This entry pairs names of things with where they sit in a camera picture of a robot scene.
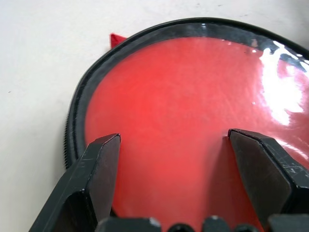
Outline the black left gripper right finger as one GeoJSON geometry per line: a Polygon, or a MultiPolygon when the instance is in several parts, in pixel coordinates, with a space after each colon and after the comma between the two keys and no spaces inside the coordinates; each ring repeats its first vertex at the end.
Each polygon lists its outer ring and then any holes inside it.
{"type": "Polygon", "coordinates": [[[228,131],[246,193],[262,226],[275,214],[309,215],[309,170],[272,137],[228,131]]]}

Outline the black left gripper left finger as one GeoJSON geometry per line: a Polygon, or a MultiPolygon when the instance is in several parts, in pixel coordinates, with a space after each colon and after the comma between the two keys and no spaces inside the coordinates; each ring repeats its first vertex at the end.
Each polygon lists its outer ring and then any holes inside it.
{"type": "Polygon", "coordinates": [[[95,232],[110,215],[121,137],[103,136],[61,176],[29,232],[95,232]]]}

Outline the red clear zipper pouch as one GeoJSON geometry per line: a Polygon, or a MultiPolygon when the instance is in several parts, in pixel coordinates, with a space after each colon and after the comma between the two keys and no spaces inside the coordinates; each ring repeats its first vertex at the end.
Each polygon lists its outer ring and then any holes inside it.
{"type": "MultiPolygon", "coordinates": [[[[73,95],[66,123],[64,152],[67,167],[72,166],[73,163],[82,156],[86,147],[90,144],[85,141],[85,116],[91,97],[101,80],[100,75],[107,74],[116,64],[139,49],[158,42],[191,37],[224,39],[249,47],[256,47],[258,50],[269,48],[271,51],[276,51],[282,47],[284,53],[280,56],[281,60],[287,61],[297,67],[299,67],[302,62],[309,65],[309,50],[273,32],[237,21],[203,17],[188,18],[148,28],[113,47],[109,52],[97,60],[81,78],[73,95]]],[[[112,221],[114,221],[116,225],[124,221],[133,222],[139,218],[148,218],[159,226],[159,232],[214,231],[215,224],[219,224],[219,230],[228,231],[309,232],[309,215],[307,214],[275,214],[270,216],[267,225],[261,225],[261,228],[257,228],[249,223],[229,226],[227,221],[222,217],[211,215],[203,220],[200,230],[195,230],[189,224],[180,222],[164,230],[159,220],[154,217],[119,217],[115,213],[113,207],[112,213],[114,214],[112,221]]]]}

